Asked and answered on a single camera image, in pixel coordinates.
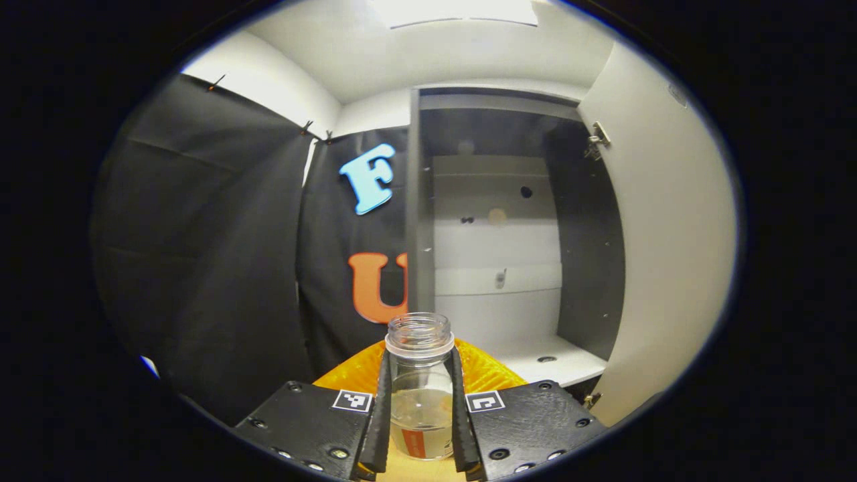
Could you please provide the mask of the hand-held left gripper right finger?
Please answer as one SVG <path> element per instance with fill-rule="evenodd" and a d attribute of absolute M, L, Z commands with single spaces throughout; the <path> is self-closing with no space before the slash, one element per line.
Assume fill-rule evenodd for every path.
<path fill-rule="evenodd" d="M 524 480 L 608 432 L 558 382 L 524 382 L 471 343 L 454 341 L 450 373 L 454 461 L 468 481 Z"/>

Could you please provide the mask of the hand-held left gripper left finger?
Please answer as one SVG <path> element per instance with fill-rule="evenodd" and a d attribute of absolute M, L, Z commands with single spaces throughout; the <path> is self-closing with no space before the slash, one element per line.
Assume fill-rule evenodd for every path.
<path fill-rule="evenodd" d="M 374 481 L 388 466 L 388 354 L 379 341 L 317 382 L 285 382 L 234 428 L 239 439 L 325 481 Z"/>

